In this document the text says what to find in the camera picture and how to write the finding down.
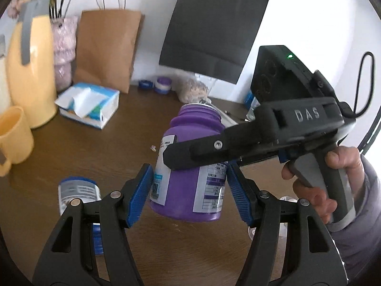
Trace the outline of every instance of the grip handle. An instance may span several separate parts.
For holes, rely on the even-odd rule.
[[[340,231],[356,217],[354,200],[348,176],[344,169],[331,169],[325,155],[335,146],[317,149],[290,162],[289,168],[306,187],[323,189],[328,198],[337,201],[337,209],[326,225],[331,232]]]

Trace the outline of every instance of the purple lid jar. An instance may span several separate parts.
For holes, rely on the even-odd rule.
[[[160,94],[167,94],[171,91],[172,80],[168,77],[159,77],[155,83],[155,91]]]
[[[221,116],[211,106],[186,104],[172,119],[161,140],[151,189],[150,206],[158,214],[184,221],[212,221],[220,218],[225,191],[226,164],[218,163],[189,170],[170,170],[163,163],[169,144],[220,134]]]

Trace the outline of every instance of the mug handle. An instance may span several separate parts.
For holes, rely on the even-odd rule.
[[[5,162],[3,164],[0,164],[0,177],[6,176],[11,170],[11,166],[12,166],[12,163],[10,162],[10,160],[8,158],[5,159]]]

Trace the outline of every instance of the bottle neck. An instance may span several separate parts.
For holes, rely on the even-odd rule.
[[[221,133],[225,126],[221,116],[210,106],[203,104],[187,104],[181,108],[177,117],[172,119],[171,127],[180,125],[202,125]]]

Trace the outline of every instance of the sleeve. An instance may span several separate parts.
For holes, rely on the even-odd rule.
[[[365,169],[365,181],[363,197],[355,203],[356,218],[345,229],[331,233],[350,281],[360,273],[375,253],[380,252],[380,180],[363,155],[361,161]]]

